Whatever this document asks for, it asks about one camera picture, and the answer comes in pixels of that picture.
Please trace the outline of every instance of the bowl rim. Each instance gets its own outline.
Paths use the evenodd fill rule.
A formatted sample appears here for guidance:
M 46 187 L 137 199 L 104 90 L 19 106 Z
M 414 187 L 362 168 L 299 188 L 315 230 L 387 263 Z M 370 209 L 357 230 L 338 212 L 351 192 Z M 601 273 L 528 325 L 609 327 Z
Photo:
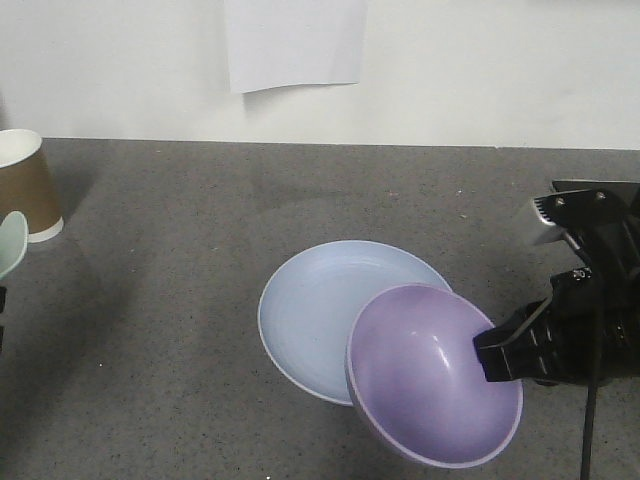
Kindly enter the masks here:
M 454 298 L 456 298 L 458 300 L 461 300 L 464 304 L 466 304 L 467 306 L 470 306 L 472 308 L 472 310 L 475 310 L 476 312 L 478 312 L 480 314 L 481 318 L 483 318 L 487 322 L 487 326 L 489 328 L 493 328 L 494 327 L 493 322 L 478 307 L 476 307 L 473 303 L 471 303 L 466 298 L 458 295 L 457 293 L 455 293 L 453 291 L 448 291 L 448 290 L 445 290 L 445 289 L 441 289 L 441 288 L 437 288 L 437 287 L 433 287 L 431 285 L 426 285 L 426 284 L 421 284 L 421 283 L 407 283 L 407 284 L 404 284 L 404 285 L 397 285 L 397 286 L 394 286 L 394 287 L 387 288 L 386 290 L 380 292 L 378 295 L 376 295 L 374 298 L 372 298 L 369 302 L 367 302 L 367 304 L 364 307 L 362 307 L 362 310 L 360 310 L 356 320 L 353 322 L 353 325 L 352 325 L 352 328 L 351 328 L 351 332 L 349 334 L 349 340 L 347 341 L 347 351 L 346 351 L 345 364 L 346 364 L 346 370 L 347 370 L 347 382 L 349 384 L 349 392 L 351 393 L 354 406 L 356 407 L 357 410 L 360 410 L 362 412 L 362 414 L 366 417 L 366 420 L 370 423 L 370 427 L 374 428 L 375 432 L 378 435 L 380 435 L 382 437 L 382 439 L 389 446 L 391 446 L 398 453 L 400 453 L 401 455 L 403 455 L 404 457 L 406 457 L 406 458 L 408 458 L 408 459 L 410 459 L 412 461 L 415 461 L 415 462 L 418 462 L 418 463 L 422 463 L 422 464 L 432 465 L 434 467 L 451 468 L 451 469 L 471 468 L 471 467 L 477 467 L 479 465 L 487 463 L 490 460 L 493 460 L 496 456 L 498 456 L 507 447 L 507 445 L 509 445 L 509 443 L 511 443 L 511 440 L 513 439 L 516 431 L 518 430 L 518 426 L 519 426 L 520 420 L 522 418 L 522 409 L 523 409 L 523 403 L 524 403 L 524 393 L 523 393 L 523 387 L 522 387 L 522 380 L 515 380 L 513 382 L 510 382 L 510 383 L 515 383 L 518 386 L 518 405 L 517 405 L 517 411 L 516 411 L 516 415 L 515 415 L 513 424 L 511 425 L 511 429 L 509 430 L 509 433 L 507 434 L 507 436 L 502 440 L 502 442 L 500 442 L 500 444 L 495 449 L 493 449 L 487 455 L 485 455 L 485 456 L 483 456 L 481 458 L 477 458 L 477 459 L 474 459 L 474 460 L 469 460 L 469 461 L 466 461 L 466 462 L 443 462 L 443 461 L 436 460 L 436 459 L 433 459 L 433 458 L 425 457 L 423 455 L 420 455 L 420 454 L 414 452 L 413 450 L 410 450 L 409 448 L 407 448 L 403 444 L 401 444 L 399 441 L 397 441 L 395 438 L 393 438 L 382 427 L 382 425 L 380 425 L 380 423 L 371 414 L 371 411 L 369 410 L 369 408 L 362 401 L 362 395 L 361 395 L 360 390 L 359 390 L 359 388 L 358 388 L 358 386 L 356 385 L 356 382 L 355 382 L 355 373 L 354 373 L 354 370 L 353 370 L 353 361 L 352 361 L 352 358 L 351 358 L 353 336 L 354 336 L 356 328 L 358 326 L 358 322 L 360 321 L 360 318 L 362 317 L 362 314 L 364 313 L 364 311 L 373 302 L 375 302 L 379 297 L 381 297 L 382 295 L 385 295 L 385 294 L 387 294 L 387 293 L 389 293 L 389 292 L 391 292 L 393 290 L 400 290 L 400 289 L 404 289 L 404 288 L 407 288 L 407 287 L 421 287 L 421 288 L 425 288 L 425 289 L 428 289 L 428 290 L 439 290 L 440 292 L 446 293 L 446 294 L 448 294 L 448 295 L 450 295 L 450 296 L 452 296 L 452 297 L 454 297 Z
M 267 293 L 269 291 L 269 288 L 271 287 L 271 284 L 280 275 L 281 271 L 284 270 L 290 263 L 296 261 L 298 259 L 298 257 L 300 257 L 303 254 L 306 254 L 306 253 L 314 251 L 314 250 L 319 250 L 319 249 L 322 249 L 322 248 L 326 248 L 329 245 L 337 245 L 337 244 L 367 244 L 367 245 L 382 246 L 382 247 L 385 247 L 387 249 L 396 250 L 396 251 L 398 251 L 398 252 L 400 252 L 400 253 L 402 253 L 404 255 L 408 255 L 410 257 L 413 257 L 413 259 L 417 260 L 419 263 L 421 263 L 424 266 L 426 266 L 431 272 L 433 272 L 436 275 L 438 280 L 440 280 L 443 283 L 443 285 L 446 285 L 446 289 L 451 290 L 451 287 L 449 286 L 449 283 L 444 279 L 444 277 L 440 274 L 440 272 L 438 272 L 435 268 L 433 268 L 427 262 L 422 260 L 420 257 L 414 255 L 413 253 L 407 252 L 406 250 L 403 250 L 403 249 L 401 249 L 399 247 L 396 247 L 394 245 L 389 245 L 389 244 L 386 244 L 386 243 L 376 242 L 376 241 L 372 241 L 372 240 L 357 240 L 357 239 L 335 240 L 335 241 L 331 241 L 331 242 L 321 243 L 319 245 L 314 245 L 313 247 L 310 247 L 310 248 L 307 248 L 305 250 L 302 250 L 301 252 L 298 252 L 295 255 L 293 255 L 292 257 L 288 258 L 282 265 L 280 265 L 278 267 L 278 269 L 275 272 L 273 272 L 273 274 L 271 275 L 271 277 L 269 277 L 269 280 L 265 284 L 264 289 L 262 290 L 262 294 L 260 295 L 260 301 L 258 302 L 258 312 L 257 312 L 257 314 L 258 314 L 257 315 L 258 316 L 258 331 L 260 333 L 260 341 L 262 342 L 262 346 L 266 350 L 267 355 L 271 359 L 271 362 L 278 368 L 278 370 L 280 370 L 280 372 L 287 379 L 289 379 L 289 381 L 291 381 L 294 385 L 298 386 L 299 388 L 301 388 L 305 392 L 310 393 L 311 395 L 313 395 L 313 396 L 315 396 L 317 398 L 320 398 L 322 400 L 325 400 L 327 402 L 334 403 L 336 405 L 342 405 L 344 407 L 352 407 L 353 406 L 353 399 L 350 398 L 348 401 L 344 401 L 342 399 L 335 398 L 335 397 L 326 395 L 324 393 L 318 392 L 318 391 L 313 390 L 312 388 L 308 387 L 307 385 L 304 385 L 301 381 L 297 380 L 290 373 L 288 373 L 286 371 L 286 369 L 280 364 L 280 362 L 278 362 L 278 360 L 275 358 L 273 352 L 269 348 L 269 345 L 268 345 L 267 340 L 265 338 L 263 327 L 262 327 L 262 322 L 263 322 L 263 319 L 262 319 L 262 306 L 264 304 L 265 297 L 267 296 Z M 366 305 L 368 305 L 370 302 L 371 302 L 371 299 L 369 299 L 366 302 Z M 352 320 L 352 327 L 353 327 L 353 324 L 356 322 L 358 317 L 359 317 L 359 314 Z

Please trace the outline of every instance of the bowl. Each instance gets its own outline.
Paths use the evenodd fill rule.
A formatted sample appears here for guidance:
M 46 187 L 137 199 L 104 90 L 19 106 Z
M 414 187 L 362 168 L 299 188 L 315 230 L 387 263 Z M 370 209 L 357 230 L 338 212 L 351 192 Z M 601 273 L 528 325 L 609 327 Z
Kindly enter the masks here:
M 282 265 L 262 293 L 264 348 L 298 387 L 352 405 L 344 370 L 351 326 L 376 294 L 413 282 L 449 289 L 424 261 L 390 245 L 343 240 L 305 250 Z
M 493 324 L 464 298 L 425 285 L 376 296 L 358 315 L 345 368 L 354 405 L 386 445 L 443 468 L 488 462 L 511 441 L 522 384 L 487 382 L 473 338 Z

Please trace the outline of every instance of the black cable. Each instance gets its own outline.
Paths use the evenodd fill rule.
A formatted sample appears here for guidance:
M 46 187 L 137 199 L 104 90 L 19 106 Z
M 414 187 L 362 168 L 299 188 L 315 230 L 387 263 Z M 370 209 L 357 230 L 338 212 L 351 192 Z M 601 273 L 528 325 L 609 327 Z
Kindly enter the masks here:
M 598 385 L 600 383 L 600 370 L 602 366 L 602 343 L 604 335 L 604 281 L 602 275 L 596 269 L 591 257 L 582 248 L 583 240 L 580 236 L 565 233 L 565 240 L 575 254 L 591 269 L 593 280 L 596 283 L 600 298 L 597 302 L 593 321 L 593 358 L 591 363 L 591 376 L 587 391 L 587 404 L 584 411 L 584 427 L 582 429 L 582 461 L 580 464 L 580 480 L 589 480 L 591 471 L 591 446 L 593 444 L 593 424 L 596 416 L 596 400 Z
M 584 427 L 582 429 L 582 463 L 580 465 L 580 480 L 589 480 L 591 470 L 591 445 L 593 443 L 593 423 L 596 416 L 596 399 L 598 384 L 600 383 L 600 367 L 602 362 L 602 332 L 604 329 L 604 306 L 601 304 L 594 321 L 594 348 L 591 378 L 587 391 L 587 404 L 584 412 Z

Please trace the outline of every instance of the light green bowl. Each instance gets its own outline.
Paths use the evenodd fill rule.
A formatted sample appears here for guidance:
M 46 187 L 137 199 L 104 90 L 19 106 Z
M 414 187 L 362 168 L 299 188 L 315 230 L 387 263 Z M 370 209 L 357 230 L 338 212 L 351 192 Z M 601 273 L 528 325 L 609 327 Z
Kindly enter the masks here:
M 0 279 L 16 268 L 27 251 L 29 227 L 22 212 L 11 212 L 0 225 Z

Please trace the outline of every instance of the purple bowl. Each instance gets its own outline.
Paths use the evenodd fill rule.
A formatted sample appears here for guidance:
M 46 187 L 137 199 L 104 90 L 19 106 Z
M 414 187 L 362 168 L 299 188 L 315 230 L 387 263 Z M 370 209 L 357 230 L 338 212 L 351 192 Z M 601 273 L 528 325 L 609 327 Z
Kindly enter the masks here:
M 353 325 L 346 370 L 354 406 L 374 434 L 437 467 L 498 455 L 518 428 L 522 383 L 486 381 L 473 337 L 492 327 L 464 298 L 426 285 L 371 300 Z

